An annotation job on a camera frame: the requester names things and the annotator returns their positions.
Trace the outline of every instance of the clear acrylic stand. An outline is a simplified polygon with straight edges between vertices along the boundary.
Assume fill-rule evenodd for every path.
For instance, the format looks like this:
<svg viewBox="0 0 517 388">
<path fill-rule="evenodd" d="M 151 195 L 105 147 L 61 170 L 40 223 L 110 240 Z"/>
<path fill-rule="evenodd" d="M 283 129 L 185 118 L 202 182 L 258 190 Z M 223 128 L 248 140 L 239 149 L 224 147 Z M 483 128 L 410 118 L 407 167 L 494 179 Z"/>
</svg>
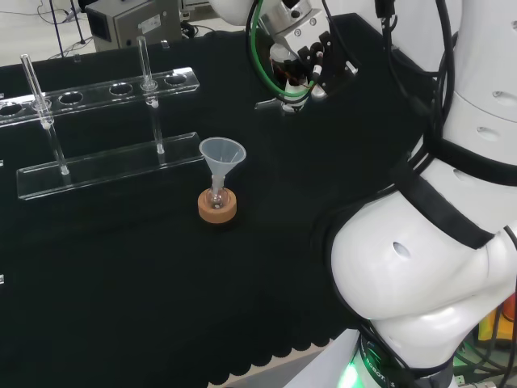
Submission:
<svg viewBox="0 0 517 388">
<path fill-rule="evenodd" d="M 106 82 L 65 93 L 61 91 L 46 95 L 40 89 L 40 84 L 29 56 L 22 55 L 22 64 L 32 96 L 24 101 L 21 99 L 17 101 L 10 100 L 4 106 L 0 104 L 0 113 L 8 108 L 11 120 L 14 120 L 9 125 L 40 120 L 41 127 L 48 134 L 49 143 L 56 161 L 16 171 L 18 197 L 20 199 L 30 200 L 203 160 L 204 157 L 200 153 L 200 139 L 197 133 L 187 133 L 164 139 L 162 138 L 158 115 L 158 96 L 195 90 L 199 86 L 197 78 L 191 69 L 175 70 L 172 73 L 161 73 L 158 76 L 153 76 L 143 36 L 138 38 L 138 44 L 143 72 L 142 77 L 131 78 L 129 82 L 127 82 L 128 80 L 116 83 Z M 120 88 L 120 97 L 117 99 L 106 98 L 106 93 L 114 95 L 113 89 L 117 87 Z M 87 95 L 91 95 L 92 99 L 87 100 L 83 105 L 74 106 L 83 102 Z M 59 105 L 56 107 L 56 100 L 53 98 L 57 99 L 60 104 L 69 104 L 70 107 L 63 108 Z M 78 158 L 66 159 L 64 157 L 54 128 L 55 114 L 81 112 L 87 109 L 136 100 L 144 100 L 149 106 L 154 141 Z M 17 116 L 20 110 L 13 114 L 18 106 L 21 105 L 23 107 L 26 103 L 30 104 L 30 109 L 28 107 L 23 108 L 27 109 L 27 111 L 20 114 L 20 116 Z"/>
<path fill-rule="evenodd" d="M 144 77 L 133 77 L 94 85 L 42 93 L 49 112 L 54 116 L 69 115 L 90 109 L 142 101 L 153 96 L 176 95 L 195 91 L 200 83 L 190 67 L 153 75 L 157 89 L 141 89 Z M 39 119 L 34 95 L 0 100 L 0 128 Z"/>
</svg>

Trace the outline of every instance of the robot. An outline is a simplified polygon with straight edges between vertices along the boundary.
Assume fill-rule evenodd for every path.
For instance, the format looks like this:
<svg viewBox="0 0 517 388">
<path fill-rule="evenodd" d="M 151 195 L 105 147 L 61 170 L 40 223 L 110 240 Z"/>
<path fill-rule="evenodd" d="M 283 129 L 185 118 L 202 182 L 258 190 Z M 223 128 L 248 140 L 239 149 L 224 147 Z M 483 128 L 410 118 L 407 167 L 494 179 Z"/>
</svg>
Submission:
<svg viewBox="0 0 517 388">
<path fill-rule="evenodd" d="M 210 3 L 226 22 L 245 25 L 253 0 Z M 442 157 L 432 160 L 420 176 L 425 182 L 418 180 L 417 186 L 451 205 L 469 231 L 455 236 L 459 224 L 437 220 L 440 215 L 429 211 L 429 203 L 406 188 L 363 206 L 335 235 L 331 248 L 331 271 L 343 300 L 369 320 L 399 364 L 414 371 L 419 386 L 456 386 L 454 351 L 515 291 L 517 276 L 510 235 L 517 232 L 517 2 L 462 4 L 452 107 L 443 125 L 448 148 L 435 148 Z M 305 0 L 266 0 L 260 12 L 278 61 L 303 61 L 303 48 L 310 50 L 331 32 L 325 14 Z M 317 30 L 311 19 L 317 20 Z M 288 81 L 286 90 L 291 88 Z M 317 98 L 326 93 L 316 87 L 311 92 Z M 449 158 L 453 150 L 469 154 L 471 162 Z M 479 160 L 490 168 L 476 174 Z M 492 179 L 500 170 L 506 178 Z M 406 172 L 398 175 L 397 188 L 405 187 L 411 175 Z M 479 243 L 473 241 L 475 234 L 490 237 Z M 354 357 L 363 385 L 397 386 L 372 366 L 365 352 L 369 345 L 362 336 Z"/>
</svg>

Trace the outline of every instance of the white floor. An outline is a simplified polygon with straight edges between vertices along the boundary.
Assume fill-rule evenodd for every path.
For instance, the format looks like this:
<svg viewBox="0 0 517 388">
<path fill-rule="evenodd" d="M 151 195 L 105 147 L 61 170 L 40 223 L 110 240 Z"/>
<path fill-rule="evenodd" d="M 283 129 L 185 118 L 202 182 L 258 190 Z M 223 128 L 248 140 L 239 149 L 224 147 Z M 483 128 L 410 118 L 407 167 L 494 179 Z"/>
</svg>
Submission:
<svg viewBox="0 0 517 388">
<path fill-rule="evenodd" d="M 0 67 L 6 65 L 19 64 L 19 57 L 22 54 L 29 54 L 32 61 L 46 61 L 53 55 L 59 53 L 56 29 L 52 24 L 44 22 L 38 15 L 11 15 L 2 14 L 3 0 L 0 0 Z M 27 12 L 36 13 L 36 9 Z M 52 15 L 43 15 L 48 21 L 52 21 Z M 57 21 L 65 18 L 63 12 L 57 12 Z M 80 14 L 82 35 L 84 38 L 91 36 L 90 26 L 85 14 Z M 208 19 L 192 22 L 192 24 L 206 26 L 220 31 L 241 31 L 243 27 L 236 27 L 227 24 L 222 19 Z M 206 28 L 200 28 L 199 36 L 210 32 Z M 75 43 L 80 41 L 78 28 L 75 22 L 59 25 L 61 43 L 63 50 L 70 49 Z M 94 53 L 95 46 L 90 42 L 86 46 L 77 44 L 73 53 Z"/>
</svg>

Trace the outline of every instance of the black tablecloth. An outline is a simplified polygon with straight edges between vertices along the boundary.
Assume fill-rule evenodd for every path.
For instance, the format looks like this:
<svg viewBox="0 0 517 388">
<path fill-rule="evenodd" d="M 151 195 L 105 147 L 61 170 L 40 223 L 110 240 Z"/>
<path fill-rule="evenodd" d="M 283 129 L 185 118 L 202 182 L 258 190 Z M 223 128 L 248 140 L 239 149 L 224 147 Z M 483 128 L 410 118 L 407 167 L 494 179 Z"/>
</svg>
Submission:
<svg viewBox="0 0 517 388">
<path fill-rule="evenodd" d="M 203 223 L 204 162 L 21 201 L 15 171 L 53 157 L 37 123 L 0 129 L 0 386 L 205 387 L 291 348 L 324 345 L 350 315 L 309 257 L 326 204 L 374 192 L 426 124 L 389 77 L 380 36 L 337 18 L 363 66 L 340 95 L 297 116 L 255 112 L 269 99 L 243 33 L 149 48 L 154 72 L 191 66 L 196 93 L 161 99 L 164 136 L 230 137 L 247 159 L 227 186 L 238 215 Z M 35 63 L 43 90 L 139 74 L 133 49 Z M 430 97 L 430 84 L 401 74 Z M 6 97 L 28 94 L 20 66 Z M 143 103 L 56 118 L 70 158 L 152 139 Z"/>
</svg>

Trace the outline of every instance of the robot end effector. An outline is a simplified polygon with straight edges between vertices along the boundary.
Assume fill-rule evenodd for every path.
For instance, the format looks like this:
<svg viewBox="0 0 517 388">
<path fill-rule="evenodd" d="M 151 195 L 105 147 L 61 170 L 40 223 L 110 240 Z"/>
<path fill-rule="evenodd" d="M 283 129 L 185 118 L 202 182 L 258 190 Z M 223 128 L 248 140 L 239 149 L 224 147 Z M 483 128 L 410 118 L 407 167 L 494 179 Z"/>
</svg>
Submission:
<svg viewBox="0 0 517 388">
<path fill-rule="evenodd" d="M 312 96 L 325 98 L 352 79 L 358 71 L 355 58 L 349 59 L 346 50 L 335 47 L 338 45 L 334 42 L 340 37 L 334 29 L 330 32 L 331 21 L 327 19 L 325 11 L 314 9 L 310 0 L 210 2 L 222 19 L 237 25 L 247 24 L 250 12 L 258 12 L 258 25 L 275 42 L 271 47 L 270 60 L 276 81 L 280 85 L 287 82 L 286 91 L 291 92 L 292 85 L 307 86 L 308 81 L 305 80 L 312 79 L 311 83 L 316 88 Z M 313 77 L 314 71 L 317 71 L 316 78 Z"/>
</svg>

